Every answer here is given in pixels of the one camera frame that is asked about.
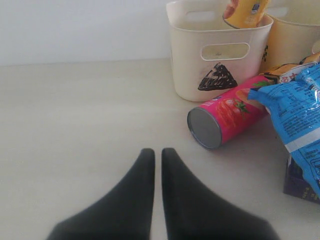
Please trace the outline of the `person hand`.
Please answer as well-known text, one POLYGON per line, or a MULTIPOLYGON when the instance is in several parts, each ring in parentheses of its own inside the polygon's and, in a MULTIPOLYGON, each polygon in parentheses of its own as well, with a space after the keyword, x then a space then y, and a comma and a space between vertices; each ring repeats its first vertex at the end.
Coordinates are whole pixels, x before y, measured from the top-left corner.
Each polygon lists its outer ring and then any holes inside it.
POLYGON ((226 9, 223 12, 223 18, 224 19, 230 18, 235 13, 238 5, 239 5, 239 0, 230 0, 226 6, 226 9))

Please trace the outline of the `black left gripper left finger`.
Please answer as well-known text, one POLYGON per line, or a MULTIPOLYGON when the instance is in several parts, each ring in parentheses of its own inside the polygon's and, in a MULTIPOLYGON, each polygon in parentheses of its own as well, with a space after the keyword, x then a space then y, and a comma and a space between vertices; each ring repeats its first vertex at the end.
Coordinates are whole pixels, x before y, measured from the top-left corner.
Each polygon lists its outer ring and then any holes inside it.
POLYGON ((120 182, 93 205, 58 223, 49 240, 148 240, 155 194, 155 152, 144 148, 120 182))

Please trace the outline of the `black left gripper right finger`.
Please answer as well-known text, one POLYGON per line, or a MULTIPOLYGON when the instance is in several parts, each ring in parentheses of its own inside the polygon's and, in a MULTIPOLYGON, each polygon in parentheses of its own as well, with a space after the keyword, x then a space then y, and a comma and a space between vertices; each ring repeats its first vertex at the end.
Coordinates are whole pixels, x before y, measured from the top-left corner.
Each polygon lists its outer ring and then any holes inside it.
POLYGON ((169 240, 278 240, 271 224, 204 185, 174 148, 161 153, 162 201, 169 240))

